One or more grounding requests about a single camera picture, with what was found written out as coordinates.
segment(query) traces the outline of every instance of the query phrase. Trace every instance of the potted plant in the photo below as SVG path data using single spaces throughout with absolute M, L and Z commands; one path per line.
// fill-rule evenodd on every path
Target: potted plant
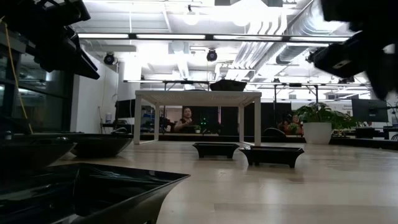
M 297 134 L 297 130 L 299 129 L 299 125 L 296 123 L 290 123 L 287 128 L 289 129 L 290 134 Z
M 356 126 L 356 121 L 348 114 L 332 111 L 324 103 L 310 103 L 296 112 L 303 122 L 304 138 L 309 144 L 328 144 L 332 130 Z
M 195 125 L 195 133 L 200 134 L 200 126 Z

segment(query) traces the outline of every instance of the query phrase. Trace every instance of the white planter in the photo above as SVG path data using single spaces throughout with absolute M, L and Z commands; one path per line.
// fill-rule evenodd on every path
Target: white planter
M 304 138 L 308 144 L 329 144 L 331 123 L 304 123 Z

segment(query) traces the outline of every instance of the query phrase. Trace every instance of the white table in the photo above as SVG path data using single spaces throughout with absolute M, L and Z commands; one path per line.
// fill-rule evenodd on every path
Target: white table
M 135 144 L 143 143 L 140 142 L 141 116 L 139 116 L 142 99 L 155 105 L 154 141 L 159 140 L 160 106 L 237 106 L 239 108 L 239 141 L 244 142 L 244 107 L 254 102 L 254 145 L 261 145 L 261 92 L 136 90 Z

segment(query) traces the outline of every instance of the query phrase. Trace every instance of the black rectangular planter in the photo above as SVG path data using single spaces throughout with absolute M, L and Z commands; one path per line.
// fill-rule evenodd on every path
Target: black rectangular planter
M 304 153 L 300 147 L 269 147 L 250 146 L 240 149 L 247 157 L 249 165 L 263 163 L 287 164 L 290 168 L 295 167 L 296 159 Z
M 198 150 L 199 158 L 204 156 L 226 156 L 232 159 L 234 151 L 239 145 L 233 143 L 195 143 L 193 145 Z
M 71 153 L 83 158 L 114 157 L 132 141 L 130 135 L 116 134 L 71 134 L 67 138 L 77 143 Z
M 65 138 L 0 141 L 0 174 L 40 169 L 57 161 L 76 146 Z
M 154 224 L 164 198 L 187 177 L 84 163 L 3 176 L 0 223 Z

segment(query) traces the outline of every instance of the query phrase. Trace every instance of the wooden floor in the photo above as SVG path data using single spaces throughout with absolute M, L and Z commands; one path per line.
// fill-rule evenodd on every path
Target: wooden floor
M 248 167 L 243 153 L 199 159 L 193 142 L 130 145 L 116 158 L 80 160 L 192 176 L 169 193 L 160 224 L 398 223 L 398 152 L 302 146 L 295 169 Z

